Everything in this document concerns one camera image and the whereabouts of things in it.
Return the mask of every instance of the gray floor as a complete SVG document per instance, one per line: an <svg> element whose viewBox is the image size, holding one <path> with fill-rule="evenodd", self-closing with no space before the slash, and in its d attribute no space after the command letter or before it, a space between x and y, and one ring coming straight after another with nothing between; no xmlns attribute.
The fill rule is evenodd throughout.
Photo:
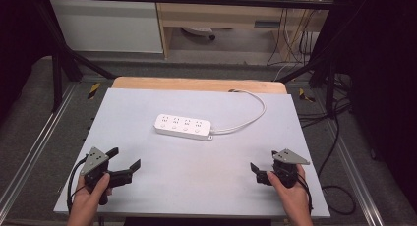
<svg viewBox="0 0 417 226"><path fill-rule="evenodd" d="M207 38L185 34L180 29L174 31L171 57L168 59L157 57L149 59L138 55L133 55L134 59L126 59L118 55L118 58L107 57L106 60L99 58L97 64L122 76L260 81L271 81L276 77L282 64L270 67L259 66L267 62L274 48L274 44L269 40L271 35L265 32L235 29L219 29L214 32L216 40L209 41ZM275 55L273 60L272 62L279 60L278 55ZM288 66L285 69L287 70L280 72L281 76L288 73L291 67ZM93 122L91 118L95 116L106 88L112 84L112 81L102 80L96 97L88 100L89 90L94 83L92 79L96 79L96 76L88 69L84 69L84 72L86 79L83 82L69 84L75 86L74 95L8 211L4 225L11 225L12 221L23 225L23 219L34 220L26 225L36 225L38 221L42 221L43 225L46 224L44 221L52 221L52 225L53 222L58 225L59 222L67 219L66 215L52 212L59 196L58 191L68 178L83 145L83 139L89 133L88 127ZM295 107L300 114L322 111L319 102L299 99L299 88L304 88L306 94L311 96L323 94L320 89L309 89L306 83L308 78L307 73L286 85L288 92L293 95ZM52 90L50 61L41 60L33 66L22 97L14 104L8 118L0 127L0 161L2 163L0 193L2 195L7 191L51 114ZM364 178L385 225L417 225L415 212L409 206L385 164L370 158L370 149L354 114L344 113L340 115L339 120L341 136ZM321 122L303 131L315 167L318 169L333 141L329 125L327 122ZM338 152L330 158L321 182L323 185L339 185L354 195ZM348 210L351 206L348 197L340 192L328 191L326 199L332 206L341 210ZM122 220L122 218L108 219L108 221L119 222ZM344 216L331 211L330 219L317 220L315 223L317 225L368 225L359 204L352 215Z"/></svg>

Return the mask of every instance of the table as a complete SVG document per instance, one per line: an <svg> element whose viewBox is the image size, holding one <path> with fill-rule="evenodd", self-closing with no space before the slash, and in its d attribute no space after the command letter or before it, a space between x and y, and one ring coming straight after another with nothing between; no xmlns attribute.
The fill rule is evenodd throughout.
<svg viewBox="0 0 417 226"><path fill-rule="evenodd" d="M165 109L161 107L176 112L173 115L205 116L218 126L241 122L242 117L258 112L261 105L253 97L220 92L232 88L258 92L268 106L265 115L239 132L214 136L212 141L163 136L154 131L152 122ZM110 170L126 169L138 158L142 159L142 167L135 173L133 183L114 189L109 204L98 211L106 215L146 217L284 216L276 192L256 183L249 163L271 169L270 151L273 148L280 151L283 146L312 162L291 96L285 93L283 84L271 82L116 79L102 101L78 159L92 146L103 152L118 146L120 154L111 159ZM218 99L224 102L213 102ZM282 125L272 133L271 129L259 132L260 127L269 127L274 119L279 119ZM329 217L313 165L305 166L305 170L313 196L312 216ZM55 206L56 212L67 211L66 188Z"/></svg>

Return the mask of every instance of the power outlet socket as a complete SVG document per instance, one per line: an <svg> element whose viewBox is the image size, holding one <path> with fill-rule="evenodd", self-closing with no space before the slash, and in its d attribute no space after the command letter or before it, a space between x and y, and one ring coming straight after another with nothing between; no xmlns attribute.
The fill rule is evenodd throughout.
<svg viewBox="0 0 417 226"><path fill-rule="evenodd" d="M154 127L157 133L193 140L212 140L211 122L188 117L160 114Z"/></svg>

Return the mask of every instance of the power cord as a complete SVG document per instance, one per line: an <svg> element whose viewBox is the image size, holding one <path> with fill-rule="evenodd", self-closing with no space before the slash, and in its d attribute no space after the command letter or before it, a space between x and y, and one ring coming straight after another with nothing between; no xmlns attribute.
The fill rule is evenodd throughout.
<svg viewBox="0 0 417 226"><path fill-rule="evenodd" d="M282 15L283 15L283 14L284 14L284 9L282 8L282 10L281 10L281 17L279 18L279 22L280 22L280 23L281 23L281 21L282 21ZM279 43L279 31L278 31L278 37L277 37L277 39L276 39L275 48L273 49L273 52L272 52L272 54L270 55L269 60L267 61L267 66L271 66L271 65L275 65L275 64L279 64L279 63L281 63L281 62L276 62L276 63L272 63L272 64L270 64L270 63L269 63L269 62L270 62L270 60L272 59L273 55L275 54L276 49L278 48L278 43Z"/></svg>
<svg viewBox="0 0 417 226"><path fill-rule="evenodd" d="M77 169L80 167L80 165L84 164L87 160L87 155L86 157L84 157L82 160L80 160L76 166L74 166L73 171L71 172L70 175L70 179L68 181L68 189L67 189L67 207L68 207L68 212L71 213L71 209L73 207L73 195L81 190L82 188L84 188L85 186L77 189L73 194L71 194L71 187L73 186L73 180L74 180L74 175L76 174Z"/></svg>
<svg viewBox="0 0 417 226"><path fill-rule="evenodd" d="M276 81L276 79L278 79L279 73L281 73L281 71L282 71L285 67L287 67L288 65L289 65L289 63L287 63L287 64L283 65L283 66L279 69L279 71L276 73L275 79L273 79L274 81ZM292 69L294 69L294 67L296 67L297 65L298 65L298 63L295 63L295 64L291 67L291 69L289 69L289 70L291 71L291 70L292 70Z"/></svg>
<svg viewBox="0 0 417 226"><path fill-rule="evenodd" d="M347 104L342 105L341 107L338 107L339 103L341 101L345 100L345 99L347 99L347 97L344 97L344 98L341 98L341 99L337 100L335 105L334 105L334 108L333 108L334 116L333 117L334 117L334 121L335 121L335 124L336 124L336 134L335 134L334 142L333 142L333 144L330 148L330 151L328 152L328 155L326 156L325 161L322 163L322 165L321 165L321 167L318 171L318 178L320 178L320 176L322 175L323 169L325 168L326 164L328 163L328 160L331 157L331 155L332 155L332 153L335 150L335 147L337 145L337 141L338 141L339 133L340 133L340 126L339 126L339 122L338 122L338 119L337 119L337 115L341 114L342 112L344 112L344 111L346 111L350 108L350 103L347 103ZM315 115L317 115L317 114L310 114L310 115L305 115L305 116L315 116ZM321 121L323 121L327 118L331 118L331 116L329 114L322 113L320 115L321 115L320 117L316 117L316 118L309 117L307 119L304 119L304 121L310 121L310 123L306 126L303 126L303 128L314 125L314 124L317 124L317 123L319 123L319 122L321 122ZM348 195L348 197L350 198L351 202L352 202L352 208L350 210L347 210L347 211L338 210L335 207L328 204L329 209L331 209L332 211L334 211L338 214L342 214L342 215L351 215L356 211L356 202L354 200L353 195L350 194L349 191L342 188L341 186L336 186L336 185L322 186L322 190L327 190L327 189L338 189L338 190L341 190L341 191L345 192Z"/></svg>
<svg viewBox="0 0 417 226"><path fill-rule="evenodd" d="M301 176L300 174L298 174L298 177L303 180L303 181L301 181L300 179L297 179L297 182L300 183L301 186L303 186L304 190L307 193L307 196L309 197L309 213L312 214L312 210L313 210L313 199L312 199L312 195L310 193L309 185L307 184L307 181L303 178L303 176Z"/></svg>
<svg viewBox="0 0 417 226"><path fill-rule="evenodd" d="M265 112L267 111L267 105L264 103L264 101L260 98L260 97L258 97L257 95L255 95L255 94L253 94L253 93L251 93L251 92L249 92L249 91L247 91L247 90L238 90L238 89L231 89L231 90L229 90L229 92L244 92L244 93L247 93L247 94L249 94L249 95L251 95L251 96L253 96L253 97L255 97L257 100L259 100L260 102L261 102L261 104L263 105L263 110L262 110L262 112L256 117L256 118L254 118L254 119L252 119L252 120L250 120L250 121L248 121L248 122L245 122L245 123L243 123L242 125L239 125L239 126L236 126L236 127L232 127L232 128L228 128L228 129L221 129L221 130L210 130L210 133L211 134L214 134L214 135L220 135L220 134L229 134L229 133L232 133L232 132L235 132L235 131L237 131L237 130L239 130L239 129L241 129L241 128L243 128L243 127L245 127L245 126L247 126L247 125L249 125L249 124L252 124L252 123L254 123L255 121L257 121L259 118L261 118L264 114L265 114Z"/></svg>
<svg viewBox="0 0 417 226"><path fill-rule="evenodd" d="M290 45L290 43L289 43L289 36L288 36L287 29L286 29L287 17L288 17L288 9L285 9L285 18L284 18L284 40L285 40L285 43L286 43L286 45L287 45L287 47L288 47L288 51L291 53L292 57L294 57L294 59L295 59L295 61L296 61L296 62L301 63L301 61L300 61L297 57L295 57L295 54L294 54L294 52L292 51L292 46L291 46L291 45Z"/></svg>

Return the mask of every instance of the metal frame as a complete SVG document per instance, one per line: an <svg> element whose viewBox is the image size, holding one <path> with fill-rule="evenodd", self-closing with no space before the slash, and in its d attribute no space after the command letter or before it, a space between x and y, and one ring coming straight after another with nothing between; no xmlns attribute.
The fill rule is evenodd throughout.
<svg viewBox="0 0 417 226"><path fill-rule="evenodd" d="M29 153L27 154L24 162L21 164L21 167L13 177L13 180L8 185L6 191L0 197L0 225L3 224L6 219L7 214L12 208L13 203L19 195L19 192L24 187L26 180L28 179L31 170L37 162L37 159L42 154L43 149L45 148L49 138L51 137L53 131L55 130L58 122L60 121L62 115L64 114L70 100L73 96L75 89L77 88L77 83L71 83L64 95L63 102L59 106L56 112L52 113L49 116L48 121L31 147Z"/></svg>
<svg viewBox="0 0 417 226"><path fill-rule="evenodd" d="M346 11L353 8L352 5L346 3L334 3L326 1L288 1L288 0L94 0L94 1L117 1L117 2L151 2L151 3L177 3L177 4L204 4L204 5L224 5L224 6L248 6L248 7L267 7L267 8L293 8L293 9L315 9L315 10L337 10ZM81 63L108 79L117 78L116 75L108 73L101 67L95 65L85 57L73 51L65 42L59 26L52 21L50 13L45 8L46 0L33 0L33 4L38 11L40 17L46 23L46 26L52 36L54 45L54 107L62 102L62 82L60 77L61 68L65 71L70 81L79 81L82 73L78 68Z"/></svg>

